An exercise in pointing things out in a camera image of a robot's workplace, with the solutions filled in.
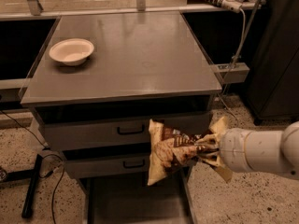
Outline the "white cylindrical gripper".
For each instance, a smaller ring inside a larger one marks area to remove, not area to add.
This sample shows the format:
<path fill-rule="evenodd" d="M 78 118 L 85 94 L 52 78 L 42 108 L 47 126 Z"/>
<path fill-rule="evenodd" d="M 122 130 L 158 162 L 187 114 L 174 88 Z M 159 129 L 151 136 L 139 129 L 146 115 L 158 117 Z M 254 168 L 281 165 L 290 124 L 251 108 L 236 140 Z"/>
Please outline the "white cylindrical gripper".
<path fill-rule="evenodd" d="M 218 147 L 218 151 L 200 154 L 203 163 L 209 165 L 226 183 L 232 180 L 233 172 L 249 171 L 246 160 L 245 141 L 249 130 L 228 130 L 228 118 L 223 116 L 209 127 L 209 134 L 195 142 L 197 146 Z"/>

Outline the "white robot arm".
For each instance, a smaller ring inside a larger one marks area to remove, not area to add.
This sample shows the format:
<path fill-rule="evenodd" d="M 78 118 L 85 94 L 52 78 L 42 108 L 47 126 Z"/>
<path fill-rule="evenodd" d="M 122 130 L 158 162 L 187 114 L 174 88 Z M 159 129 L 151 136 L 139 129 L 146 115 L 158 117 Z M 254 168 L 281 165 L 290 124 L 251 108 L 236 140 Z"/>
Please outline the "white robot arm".
<path fill-rule="evenodd" d="M 229 129 L 228 119 L 222 117 L 198 143 L 216 148 L 221 161 L 216 161 L 215 165 L 224 169 L 299 179 L 299 122 L 284 131 L 254 131 Z"/>

